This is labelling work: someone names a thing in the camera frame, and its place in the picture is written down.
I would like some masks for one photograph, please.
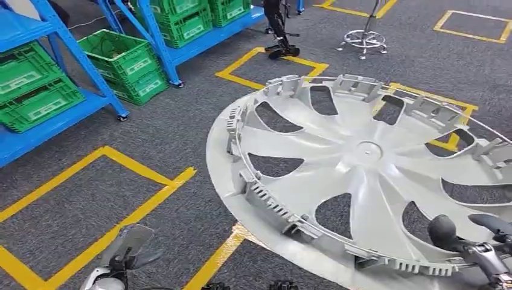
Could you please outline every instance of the hubcap center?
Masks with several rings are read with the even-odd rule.
[[[354,157],[362,164],[372,164],[382,158],[382,149],[379,145],[363,141],[356,146]]]

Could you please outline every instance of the stool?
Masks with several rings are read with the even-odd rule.
[[[382,34],[373,31],[375,23],[377,22],[376,12],[380,5],[380,0],[376,0],[373,11],[371,12],[368,20],[366,21],[364,30],[353,30],[343,37],[343,42],[336,49],[338,51],[343,50],[345,44],[350,44],[353,47],[362,48],[362,54],[359,56],[360,59],[366,59],[366,52],[368,49],[378,48],[380,53],[388,53],[388,47],[384,44],[386,39]]]

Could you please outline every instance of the blue shelf upright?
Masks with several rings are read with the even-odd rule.
[[[0,126],[0,167],[10,163],[107,105],[114,107],[120,120],[125,120],[128,116],[128,111],[107,86],[105,80],[94,68],[48,1],[31,0],[31,2],[38,11],[41,20],[17,14],[9,9],[5,1],[0,0],[0,27],[2,27],[2,33],[0,33],[0,52],[5,52],[33,40],[38,40],[41,37],[48,36],[56,62],[65,72],[65,64],[58,49],[57,38],[60,38],[98,87],[102,95],[80,89],[86,99],[85,101],[22,134],[11,132],[4,126]]]
[[[122,0],[114,0],[118,8],[126,15],[129,21],[137,28],[137,30],[148,40],[152,45],[155,53],[159,56],[164,66],[164,71],[170,80],[170,83],[178,88],[183,87],[184,83],[179,79],[176,67],[194,56],[202,53],[203,51],[221,43],[234,34],[250,27],[251,25],[264,19],[263,8],[253,6],[251,12],[242,16],[241,18],[233,21],[224,27],[214,27],[211,31],[205,33],[203,36],[198,37],[196,40],[186,44],[182,48],[176,49],[166,46],[160,29],[156,24],[156,19],[149,6],[149,0],[138,0],[138,7],[141,10],[144,19],[146,20],[148,30],[139,23],[133,16],[130,10],[123,4]],[[99,0],[103,13],[105,15],[114,16],[108,0]],[[107,17],[110,26],[113,30],[123,33],[122,29],[118,28],[118,21],[113,20],[112,17]]]

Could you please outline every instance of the chrome stool base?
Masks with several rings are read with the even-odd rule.
[[[365,32],[365,30],[353,30],[343,37],[343,42],[336,49],[338,51],[343,51],[343,46],[349,44],[353,47],[362,48],[362,54],[359,56],[359,59],[366,59],[366,52],[368,49],[379,49],[380,53],[386,54],[388,53],[388,47],[386,46],[386,38],[379,33],[374,31]]]

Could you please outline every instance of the black pants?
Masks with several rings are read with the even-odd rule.
[[[283,15],[281,14],[280,5],[280,0],[264,0],[263,11],[274,34],[277,37],[286,37],[284,34]]]

